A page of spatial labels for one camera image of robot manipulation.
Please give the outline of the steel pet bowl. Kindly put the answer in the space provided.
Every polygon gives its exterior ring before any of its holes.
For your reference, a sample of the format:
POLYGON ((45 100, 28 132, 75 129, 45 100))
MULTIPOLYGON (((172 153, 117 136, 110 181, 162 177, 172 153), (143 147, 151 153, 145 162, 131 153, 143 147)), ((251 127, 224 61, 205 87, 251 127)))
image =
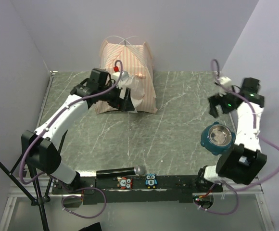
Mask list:
POLYGON ((216 146, 227 146, 232 140, 232 134, 228 127, 215 124, 209 128, 208 131, 209 141, 216 146))

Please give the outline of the pink striped pet tent fabric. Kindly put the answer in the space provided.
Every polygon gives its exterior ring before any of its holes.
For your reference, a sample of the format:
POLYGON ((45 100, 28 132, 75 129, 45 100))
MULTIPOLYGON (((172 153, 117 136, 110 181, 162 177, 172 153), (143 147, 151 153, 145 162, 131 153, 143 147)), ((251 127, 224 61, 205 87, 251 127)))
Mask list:
MULTIPOLYGON (((110 74, 114 72, 113 66, 105 67, 102 61, 102 52, 108 41, 105 40, 100 49, 101 69, 105 69, 110 74)), ((119 87, 131 89, 131 100, 134 103, 134 113, 141 111, 155 114, 156 108, 156 93, 153 86, 153 61, 149 67, 128 68, 123 71, 128 72, 129 78, 125 84, 118 84, 119 87)))

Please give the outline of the white fibreglass tent pole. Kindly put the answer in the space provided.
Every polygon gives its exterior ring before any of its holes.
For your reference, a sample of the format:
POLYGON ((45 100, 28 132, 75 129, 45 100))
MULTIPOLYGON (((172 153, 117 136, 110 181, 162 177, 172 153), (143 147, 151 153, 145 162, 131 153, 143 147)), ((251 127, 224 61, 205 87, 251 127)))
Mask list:
POLYGON ((119 39, 121 39, 121 41, 118 44, 114 44, 112 47, 109 47, 108 51, 110 53, 108 53, 106 55, 106 58, 104 58, 104 62, 105 63, 107 63, 107 61, 112 57, 112 53, 115 52, 115 50, 117 48, 120 48, 122 46, 124 46, 124 47, 131 47, 131 48, 134 48, 134 49, 136 48, 136 46, 133 45, 129 40, 132 39, 132 38, 138 38, 138 36, 130 36, 130 37, 127 37, 127 38, 123 38, 123 37, 120 37, 120 36, 112 35, 112 36, 109 36, 108 38, 111 38, 111 37, 119 38, 119 39))

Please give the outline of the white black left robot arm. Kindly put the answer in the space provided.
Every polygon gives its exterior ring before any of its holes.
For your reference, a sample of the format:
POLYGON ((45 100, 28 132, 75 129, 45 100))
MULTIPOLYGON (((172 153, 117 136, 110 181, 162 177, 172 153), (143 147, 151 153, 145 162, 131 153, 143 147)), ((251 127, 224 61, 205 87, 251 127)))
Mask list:
POLYGON ((135 109, 131 89, 123 85, 130 79, 128 72, 119 71, 117 66, 114 69, 115 73, 110 74, 94 68, 88 78, 73 87, 65 102, 47 122, 33 132, 27 130, 22 134, 23 157, 19 177, 23 184, 29 184, 23 175, 25 165, 29 165, 63 182, 69 193, 78 192, 80 174, 62 161, 59 151, 63 136, 75 120, 99 101, 107 102, 122 112, 135 109))

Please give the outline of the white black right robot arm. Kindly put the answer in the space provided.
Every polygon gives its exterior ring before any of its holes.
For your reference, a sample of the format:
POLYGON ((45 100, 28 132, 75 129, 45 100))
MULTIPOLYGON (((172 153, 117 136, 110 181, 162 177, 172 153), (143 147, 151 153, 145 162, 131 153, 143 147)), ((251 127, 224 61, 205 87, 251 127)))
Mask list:
POLYGON ((224 114, 236 111, 238 122, 236 132, 217 121, 202 132, 201 146, 221 157, 216 165, 199 170, 195 185, 201 192, 222 180, 249 185, 267 162, 258 138, 265 104, 264 96, 258 93, 260 81, 244 78, 238 92, 228 77, 221 77, 216 85, 220 90, 208 98, 209 114, 218 118, 217 106, 220 106, 224 114))

